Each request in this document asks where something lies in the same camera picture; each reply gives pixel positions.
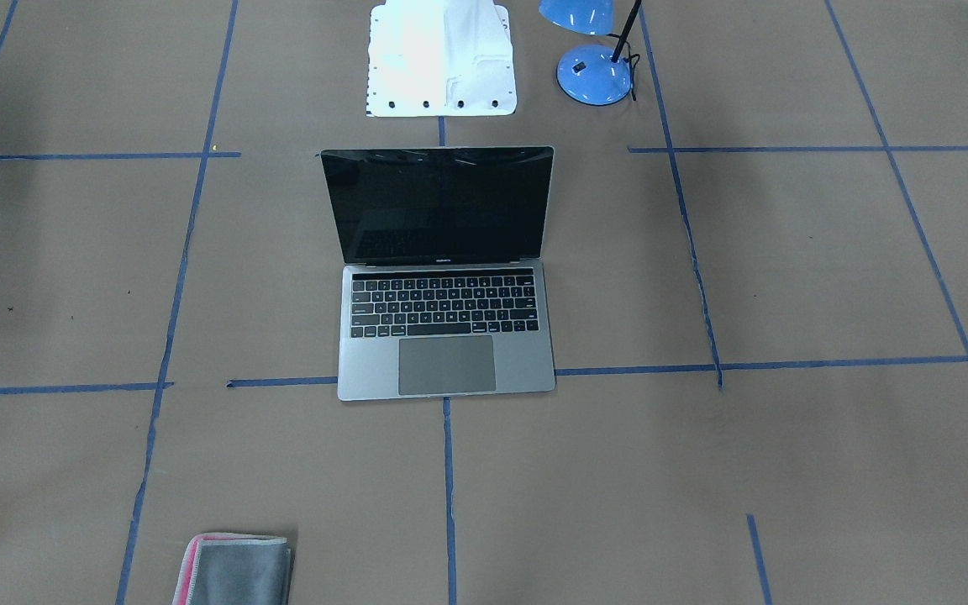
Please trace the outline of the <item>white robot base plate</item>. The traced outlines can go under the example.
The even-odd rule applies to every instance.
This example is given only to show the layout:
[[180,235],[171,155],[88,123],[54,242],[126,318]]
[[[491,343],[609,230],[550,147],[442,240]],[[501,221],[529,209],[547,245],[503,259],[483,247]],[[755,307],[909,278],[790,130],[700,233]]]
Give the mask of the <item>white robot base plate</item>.
[[385,1],[369,19],[366,115],[506,116],[518,106],[508,10]]

